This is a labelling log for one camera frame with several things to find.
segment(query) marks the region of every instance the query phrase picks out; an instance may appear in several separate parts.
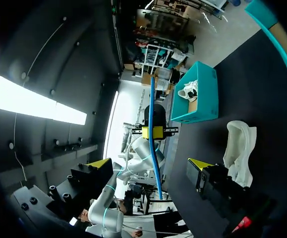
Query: black wall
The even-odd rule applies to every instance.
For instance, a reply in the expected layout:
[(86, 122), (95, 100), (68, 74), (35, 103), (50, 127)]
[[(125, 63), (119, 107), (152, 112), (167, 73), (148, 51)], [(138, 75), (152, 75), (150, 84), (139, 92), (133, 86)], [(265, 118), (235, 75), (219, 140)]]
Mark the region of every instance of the black wall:
[[(87, 119), (81, 126), (18, 114), (15, 149), (30, 174), (24, 181), (14, 151), (8, 148), (15, 113), (0, 110), (0, 181), (7, 193), (20, 187), (21, 181), (46, 191), (61, 183), (74, 164), (102, 159), (121, 70), (109, 0), (48, 0), (23, 12), (27, 14), (0, 46), (0, 75), (22, 86), (25, 72), (29, 77), (25, 88), (85, 112)], [(66, 144), (76, 143), (79, 137), (83, 148), (92, 146), (90, 153), (54, 150), (54, 139)], [(41, 167), (48, 160), (54, 162), (45, 171)]]

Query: black table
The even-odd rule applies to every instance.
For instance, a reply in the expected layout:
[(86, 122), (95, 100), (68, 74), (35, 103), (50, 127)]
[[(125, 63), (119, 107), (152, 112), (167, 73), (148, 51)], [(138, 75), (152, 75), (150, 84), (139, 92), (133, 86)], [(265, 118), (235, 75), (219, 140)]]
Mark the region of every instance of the black table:
[(287, 237), (287, 69), (277, 50), (259, 31), (215, 67), (219, 118), (183, 124), (170, 177), (169, 194), (197, 238), (221, 237), (227, 220), (201, 200), (186, 177), (187, 158), (222, 163), (231, 120), (257, 127), (249, 158), (251, 188), (276, 199), (276, 219), (264, 236)]

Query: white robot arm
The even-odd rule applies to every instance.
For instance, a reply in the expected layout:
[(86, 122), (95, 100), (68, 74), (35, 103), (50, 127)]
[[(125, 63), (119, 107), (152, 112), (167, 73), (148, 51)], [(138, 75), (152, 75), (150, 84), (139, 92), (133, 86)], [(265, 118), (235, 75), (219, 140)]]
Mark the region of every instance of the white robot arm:
[[(130, 179), (130, 176), (138, 172), (146, 171), (153, 168), (152, 157), (150, 153), (149, 141), (144, 138), (138, 138), (132, 144), (133, 150), (140, 157), (140, 159), (132, 159), (128, 162), (128, 167), (125, 171), (117, 174), (118, 179), (123, 180), (126, 184)], [(155, 142), (155, 148), (158, 148), (158, 143)], [(157, 160), (159, 162), (159, 167), (161, 167), (164, 162), (164, 155), (159, 149), (156, 149)]]
[[(98, 199), (89, 208), (88, 219), (96, 225), (88, 227), (86, 229), (87, 232), (104, 238), (131, 238), (128, 232), (122, 230), (123, 213), (115, 209), (110, 209), (109, 205), (114, 199), (117, 178), (127, 182), (134, 173), (153, 168), (149, 141), (138, 138), (134, 141), (132, 147), (141, 160), (133, 159), (129, 161), (128, 167), (124, 171), (121, 171), (121, 165), (113, 163), (114, 173), (112, 177), (103, 188)], [(165, 161), (164, 156), (158, 149), (156, 150), (156, 154), (159, 165), (161, 166)]]
[[(114, 163), (113, 168), (114, 170), (118, 170), (121, 169), (121, 166)], [(86, 229), (87, 232), (105, 238), (131, 237), (129, 233), (121, 232), (123, 213), (109, 208), (109, 205), (114, 199), (118, 173), (119, 171), (114, 171), (114, 174), (103, 188), (98, 199), (90, 206), (88, 219), (96, 225), (88, 227)]]

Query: teal plastic bin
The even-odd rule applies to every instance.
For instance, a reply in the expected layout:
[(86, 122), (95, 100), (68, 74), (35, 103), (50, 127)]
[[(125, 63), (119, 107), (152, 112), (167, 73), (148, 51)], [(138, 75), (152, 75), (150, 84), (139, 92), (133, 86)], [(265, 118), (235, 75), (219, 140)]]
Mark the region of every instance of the teal plastic bin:
[(284, 63), (287, 66), (287, 54), (278, 40), (269, 31), (269, 28), (278, 22), (272, 11), (260, 0), (254, 0), (246, 7), (246, 12), (258, 23), (263, 32), (279, 51)]
[[(177, 92), (184, 84), (198, 80), (197, 108), (188, 112), (187, 99), (180, 97)], [(181, 123), (194, 123), (218, 118), (218, 87), (216, 71), (196, 62), (175, 86), (171, 120)]]

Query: white sneaker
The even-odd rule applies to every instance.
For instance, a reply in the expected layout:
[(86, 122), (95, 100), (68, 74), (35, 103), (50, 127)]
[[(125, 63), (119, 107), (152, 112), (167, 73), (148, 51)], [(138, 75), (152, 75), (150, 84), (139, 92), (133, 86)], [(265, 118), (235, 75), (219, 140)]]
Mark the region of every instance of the white sneaker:
[(198, 93), (198, 80), (185, 83), (185, 87), (179, 90), (178, 95), (184, 99), (188, 99), (190, 102), (194, 102), (197, 99)]
[(229, 131), (227, 148), (224, 155), (224, 165), (228, 176), (242, 187), (250, 187), (252, 174), (249, 170), (249, 156), (256, 145), (257, 128), (249, 127), (240, 120), (228, 122)]

